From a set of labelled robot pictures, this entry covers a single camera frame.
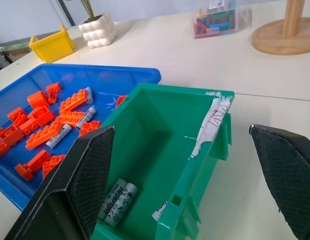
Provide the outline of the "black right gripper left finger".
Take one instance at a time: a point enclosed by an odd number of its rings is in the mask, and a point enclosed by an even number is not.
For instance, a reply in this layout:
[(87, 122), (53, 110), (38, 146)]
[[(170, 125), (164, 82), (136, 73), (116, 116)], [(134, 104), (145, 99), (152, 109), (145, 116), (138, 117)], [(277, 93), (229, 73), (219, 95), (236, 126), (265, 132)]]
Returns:
[(79, 137), (4, 240), (90, 240), (107, 190), (114, 126)]

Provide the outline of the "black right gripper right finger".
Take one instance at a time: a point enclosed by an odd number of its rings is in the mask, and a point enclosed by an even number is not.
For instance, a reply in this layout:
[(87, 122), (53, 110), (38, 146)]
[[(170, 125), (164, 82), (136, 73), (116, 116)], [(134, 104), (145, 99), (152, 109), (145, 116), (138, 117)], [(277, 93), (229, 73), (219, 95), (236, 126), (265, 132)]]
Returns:
[(310, 240), (310, 140), (257, 124), (249, 134), (279, 212), (297, 240)]

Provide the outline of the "green plastic bin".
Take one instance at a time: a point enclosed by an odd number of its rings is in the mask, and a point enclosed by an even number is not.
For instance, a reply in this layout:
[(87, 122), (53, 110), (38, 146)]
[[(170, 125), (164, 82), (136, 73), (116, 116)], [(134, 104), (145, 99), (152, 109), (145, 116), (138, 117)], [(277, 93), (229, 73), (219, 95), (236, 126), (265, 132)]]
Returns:
[[(118, 225), (99, 220), (90, 240), (185, 240), (199, 234), (199, 206), (219, 160), (232, 143), (227, 111), (213, 142), (189, 159), (215, 96), (232, 91), (141, 83), (103, 122), (115, 136), (107, 187), (137, 187)], [(152, 214), (169, 199), (159, 221)]]

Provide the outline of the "clear box of coloured bricks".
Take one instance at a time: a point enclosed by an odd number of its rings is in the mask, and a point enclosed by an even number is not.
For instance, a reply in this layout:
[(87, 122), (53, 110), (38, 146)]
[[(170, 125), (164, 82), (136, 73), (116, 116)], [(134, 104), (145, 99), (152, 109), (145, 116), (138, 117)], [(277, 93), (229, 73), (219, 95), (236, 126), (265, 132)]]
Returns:
[(203, 39), (239, 32), (251, 23), (250, 0), (202, 0), (191, 16), (192, 37)]

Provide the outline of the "white AA battery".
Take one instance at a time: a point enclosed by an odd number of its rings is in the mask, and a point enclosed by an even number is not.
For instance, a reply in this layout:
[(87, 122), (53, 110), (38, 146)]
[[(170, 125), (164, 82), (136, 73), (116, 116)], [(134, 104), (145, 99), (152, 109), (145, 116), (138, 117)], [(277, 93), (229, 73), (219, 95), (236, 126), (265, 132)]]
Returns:
[(72, 127), (69, 126), (68, 124), (65, 124), (59, 131), (59, 133), (49, 139), (45, 144), (53, 149), (54, 147), (57, 146), (57, 144), (71, 131)]
[(91, 118), (95, 115), (96, 109), (94, 106), (91, 106), (83, 115), (83, 117), (78, 121), (78, 123), (75, 125), (75, 128), (77, 130), (81, 130), (84, 123), (88, 123)]
[(93, 91), (92, 91), (92, 89), (90, 87), (86, 87), (85, 90), (87, 92), (86, 103), (87, 104), (92, 104), (94, 102), (94, 100), (93, 100)]
[(125, 186), (127, 185), (127, 182), (122, 179), (118, 178), (115, 184), (112, 186), (106, 197), (102, 201), (102, 205), (99, 211), (98, 218), (100, 220), (104, 220), (107, 216), (107, 214), (112, 209), (113, 205), (121, 195), (122, 191), (124, 190)]
[(116, 202), (110, 209), (108, 215), (105, 217), (104, 222), (112, 228), (115, 228), (128, 209), (131, 201), (135, 197), (138, 188), (131, 182), (128, 182)]

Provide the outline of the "orange round-base building piece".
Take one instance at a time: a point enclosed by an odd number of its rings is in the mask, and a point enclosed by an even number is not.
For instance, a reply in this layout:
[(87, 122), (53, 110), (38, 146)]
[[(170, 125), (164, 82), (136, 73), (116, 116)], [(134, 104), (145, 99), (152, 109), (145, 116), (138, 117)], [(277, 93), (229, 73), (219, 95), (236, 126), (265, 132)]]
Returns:
[(27, 164), (17, 164), (14, 167), (15, 171), (26, 181), (31, 181), (34, 177), (34, 171)]

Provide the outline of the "long orange building brick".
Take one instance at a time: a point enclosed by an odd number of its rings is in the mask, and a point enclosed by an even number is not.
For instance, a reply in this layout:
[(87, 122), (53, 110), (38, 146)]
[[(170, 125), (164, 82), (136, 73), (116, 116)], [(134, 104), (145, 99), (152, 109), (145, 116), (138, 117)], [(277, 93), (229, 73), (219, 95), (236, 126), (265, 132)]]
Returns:
[(83, 104), (88, 98), (88, 93), (86, 89), (80, 89), (77, 93), (74, 93), (71, 97), (62, 101), (59, 107), (59, 113), (71, 111)]
[(82, 111), (65, 111), (61, 115), (57, 116), (55, 120), (64, 125), (67, 124), (70, 127), (75, 128), (84, 115), (85, 112)]
[(36, 133), (32, 134), (26, 141), (25, 148), (30, 151), (43, 144), (58, 135), (62, 127), (63, 124), (60, 121), (52, 122), (51, 125), (47, 125), (43, 129), (40, 129)]

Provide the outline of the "square orange building brick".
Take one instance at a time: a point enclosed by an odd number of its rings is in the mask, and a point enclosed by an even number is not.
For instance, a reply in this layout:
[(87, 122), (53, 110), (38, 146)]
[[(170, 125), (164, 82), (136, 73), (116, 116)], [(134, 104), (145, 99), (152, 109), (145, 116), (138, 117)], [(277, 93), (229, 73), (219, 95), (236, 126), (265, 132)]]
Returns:
[(30, 119), (34, 119), (39, 126), (44, 126), (52, 121), (55, 116), (46, 106), (36, 107), (29, 115)]
[(7, 117), (12, 121), (13, 125), (16, 127), (20, 127), (28, 120), (26, 112), (21, 107), (17, 107), (13, 111), (9, 112), (7, 114)]
[(28, 136), (33, 131), (35, 131), (40, 126), (36, 122), (34, 118), (30, 118), (26, 122), (24, 122), (22, 125), (19, 126), (20, 131), (25, 135)]

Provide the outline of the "hollow orange building brick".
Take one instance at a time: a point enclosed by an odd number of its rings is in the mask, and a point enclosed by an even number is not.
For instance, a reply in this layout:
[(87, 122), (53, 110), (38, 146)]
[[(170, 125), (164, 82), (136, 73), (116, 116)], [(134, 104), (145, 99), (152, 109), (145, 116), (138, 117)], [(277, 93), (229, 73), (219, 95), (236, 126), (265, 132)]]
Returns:
[(0, 132), (0, 140), (9, 147), (15, 145), (23, 137), (24, 134), (14, 125), (11, 125)]

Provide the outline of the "torn white paper label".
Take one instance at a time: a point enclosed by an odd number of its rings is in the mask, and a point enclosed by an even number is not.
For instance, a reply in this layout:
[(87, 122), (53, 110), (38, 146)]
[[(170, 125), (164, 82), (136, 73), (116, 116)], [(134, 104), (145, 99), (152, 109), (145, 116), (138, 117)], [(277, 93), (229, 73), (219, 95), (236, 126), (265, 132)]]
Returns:
[(222, 124), (223, 119), (231, 106), (232, 98), (232, 96), (216, 95), (212, 100), (212, 104), (198, 131), (194, 148), (188, 158), (189, 160), (195, 158), (199, 154), (203, 143), (213, 142), (220, 125)]

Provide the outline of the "blue plastic tray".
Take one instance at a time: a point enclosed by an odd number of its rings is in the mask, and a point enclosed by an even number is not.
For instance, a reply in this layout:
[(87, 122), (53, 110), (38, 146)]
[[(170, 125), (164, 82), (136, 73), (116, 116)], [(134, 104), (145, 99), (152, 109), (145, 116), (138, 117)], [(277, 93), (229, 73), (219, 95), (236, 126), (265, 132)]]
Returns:
[[(90, 87), (96, 114), (93, 120), (104, 122), (116, 109), (118, 97), (129, 93), (140, 83), (158, 84), (161, 73), (155, 68), (100, 66), (79, 64), (41, 64), (0, 90), (0, 127), (6, 129), (12, 124), (8, 113), (21, 107), (30, 114), (32, 107), (28, 96), (45, 91), (46, 87), (60, 83), (62, 90), (57, 101), (49, 107), (55, 115), (60, 114), (60, 104), (79, 90)], [(41, 150), (52, 156), (65, 155), (78, 138), (79, 132), (72, 129), (53, 149), (45, 143), (27, 150), (25, 136), (0, 157), (0, 191), (22, 211), (43, 181), (42, 171), (34, 174), (30, 181), (24, 180), (16, 171), (17, 164), (26, 164)]]

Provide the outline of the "wooden paper towel stand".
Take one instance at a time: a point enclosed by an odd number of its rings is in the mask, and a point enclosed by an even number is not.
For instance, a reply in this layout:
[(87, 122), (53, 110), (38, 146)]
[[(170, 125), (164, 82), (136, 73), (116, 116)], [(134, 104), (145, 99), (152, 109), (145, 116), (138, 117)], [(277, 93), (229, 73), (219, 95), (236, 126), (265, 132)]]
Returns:
[(305, 0), (287, 0), (285, 17), (267, 23), (252, 34), (252, 46), (271, 55), (310, 52), (310, 17), (303, 17)]

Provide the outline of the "white bubble plant pot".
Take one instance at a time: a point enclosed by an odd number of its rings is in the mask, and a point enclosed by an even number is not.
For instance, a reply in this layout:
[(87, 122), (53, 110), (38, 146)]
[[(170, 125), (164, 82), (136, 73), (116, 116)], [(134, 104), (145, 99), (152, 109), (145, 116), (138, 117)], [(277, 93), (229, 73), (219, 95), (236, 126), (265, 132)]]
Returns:
[(87, 41), (87, 46), (91, 49), (106, 47), (116, 38), (117, 32), (115, 24), (109, 13), (97, 16), (97, 20), (89, 18), (78, 26), (83, 38)]

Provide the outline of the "green grass plant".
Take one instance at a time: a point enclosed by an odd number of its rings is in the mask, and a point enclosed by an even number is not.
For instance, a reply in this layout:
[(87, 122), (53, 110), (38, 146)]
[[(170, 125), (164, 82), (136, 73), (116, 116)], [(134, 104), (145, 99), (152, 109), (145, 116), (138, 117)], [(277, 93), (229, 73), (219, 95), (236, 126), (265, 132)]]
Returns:
[(90, 0), (80, 0), (83, 5), (85, 11), (88, 14), (88, 18), (84, 21), (84, 23), (90, 23), (100, 19), (104, 14), (95, 15)]

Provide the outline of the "dark metal frame bar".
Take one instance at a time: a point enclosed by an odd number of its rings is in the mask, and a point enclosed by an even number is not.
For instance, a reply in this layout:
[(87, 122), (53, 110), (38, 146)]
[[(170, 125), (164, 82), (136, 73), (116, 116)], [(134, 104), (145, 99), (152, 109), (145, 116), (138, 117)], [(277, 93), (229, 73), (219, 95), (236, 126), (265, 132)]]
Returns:
[(57, 0), (57, 1), (58, 1), (59, 5), (61, 6), (61, 9), (64, 12), (64, 14), (65, 14), (67, 20), (69, 21), (70, 25), (72, 27), (74, 27), (76, 24), (75, 24), (75, 22), (71, 16), (67, 6), (66, 6), (66, 4), (64, 3), (64, 0)]

